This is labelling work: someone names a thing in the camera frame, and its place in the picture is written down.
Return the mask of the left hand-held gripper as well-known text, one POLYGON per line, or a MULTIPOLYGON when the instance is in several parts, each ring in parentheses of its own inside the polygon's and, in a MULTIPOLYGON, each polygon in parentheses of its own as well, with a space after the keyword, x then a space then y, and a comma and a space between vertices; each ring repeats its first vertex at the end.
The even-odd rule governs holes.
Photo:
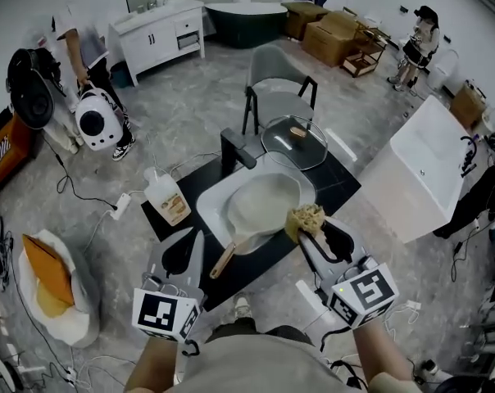
POLYGON ((132 326, 168 341, 188 341, 206 295, 200 288, 205 237, 184 228, 152 248, 143 284, 134 290, 132 326))

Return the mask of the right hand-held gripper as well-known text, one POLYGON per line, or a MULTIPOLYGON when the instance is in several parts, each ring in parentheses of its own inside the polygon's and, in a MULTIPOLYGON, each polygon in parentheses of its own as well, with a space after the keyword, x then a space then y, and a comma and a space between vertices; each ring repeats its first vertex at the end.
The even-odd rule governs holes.
POLYGON ((399 296, 385 263, 366 255, 361 236, 345 223, 326 219, 326 242, 336 263, 356 263, 335 277, 334 262, 307 232, 298 233, 298 245, 310 268, 321 279, 316 294, 348 328, 358 328, 385 314, 399 296))

